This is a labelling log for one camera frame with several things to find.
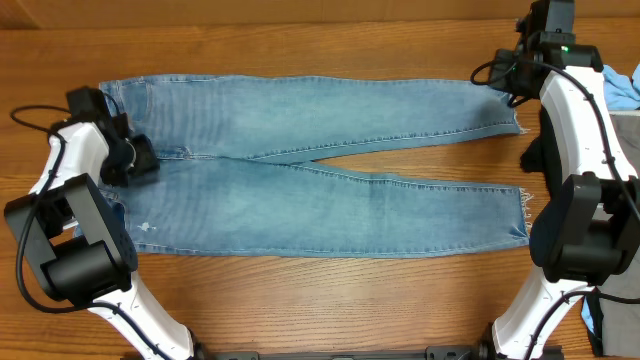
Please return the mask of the light blue denim jeans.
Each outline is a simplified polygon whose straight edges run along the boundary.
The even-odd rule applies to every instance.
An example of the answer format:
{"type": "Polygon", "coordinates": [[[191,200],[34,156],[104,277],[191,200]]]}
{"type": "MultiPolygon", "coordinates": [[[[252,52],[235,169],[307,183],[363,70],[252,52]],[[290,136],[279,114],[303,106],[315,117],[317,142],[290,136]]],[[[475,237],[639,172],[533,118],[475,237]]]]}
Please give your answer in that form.
{"type": "Polygon", "coordinates": [[[521,127],[467,81],[157,75],[100,86],[158,171],[102,194],[136,249],[197,256],[425,258],[529,242],[526,192],[348,171],[332,157],[521,127]]]}

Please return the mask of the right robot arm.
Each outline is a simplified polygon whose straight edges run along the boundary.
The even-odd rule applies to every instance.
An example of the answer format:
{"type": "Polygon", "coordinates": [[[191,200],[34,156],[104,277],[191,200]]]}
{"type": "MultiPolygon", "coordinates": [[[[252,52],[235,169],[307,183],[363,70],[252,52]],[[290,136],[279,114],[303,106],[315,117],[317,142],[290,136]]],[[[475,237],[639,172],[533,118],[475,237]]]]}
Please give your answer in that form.
{"type": "Polygon", "coordinates": [[[475,346],[430,347],[430,359],[559,359],[548,338],[583,297],[624,273],[639,247],[639,178],[607,110],[603,63],[580,45],[571,1],[534,2],[513,50],[485,64],[487,85],[509,106],[541,104],[540,133],[521,157],[545,176],[550,199],[529,240],[532,270],[506,312],[475,346]]]}

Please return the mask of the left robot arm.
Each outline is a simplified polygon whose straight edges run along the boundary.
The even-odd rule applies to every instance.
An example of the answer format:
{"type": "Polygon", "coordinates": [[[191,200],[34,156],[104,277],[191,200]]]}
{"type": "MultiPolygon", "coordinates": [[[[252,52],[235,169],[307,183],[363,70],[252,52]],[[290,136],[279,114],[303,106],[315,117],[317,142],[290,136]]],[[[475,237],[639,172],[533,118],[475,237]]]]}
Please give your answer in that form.
{"type": "Polygon", "coordinates": [[[134,243],[98,185],[126,187],[159,169],[150,140],[101,90],[67,93],[66,118],[45,129],[50,146],[38,182],[10,201],[19,292],[49,314],[87,310],[109,322],[143,359],[205,359],[193,332],[146,287],[134,243]]]}

